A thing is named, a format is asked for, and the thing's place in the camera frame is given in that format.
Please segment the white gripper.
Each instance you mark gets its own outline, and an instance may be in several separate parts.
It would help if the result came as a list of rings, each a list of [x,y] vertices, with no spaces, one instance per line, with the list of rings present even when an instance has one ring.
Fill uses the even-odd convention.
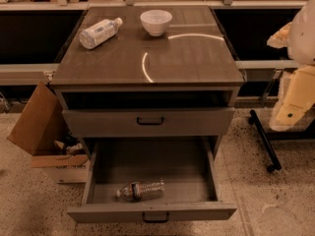
[[[277,49],[288,47],[290,27],[291,23],[287,23],[271,35],[267,45]],[[292,128],[314,104],[315,67],[300,66],[293,73],[284,72],[269,127],[277,132]]]

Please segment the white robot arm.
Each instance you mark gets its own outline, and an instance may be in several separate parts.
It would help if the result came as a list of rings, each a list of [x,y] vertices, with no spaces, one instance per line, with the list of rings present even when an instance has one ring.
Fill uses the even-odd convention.
[[[315,0],[308,0],[293,20],[267,40],[274,48],[287,48],[290,59],[299,64],[284,73],[269,126],[282,132],[293,127],[315,104]]]

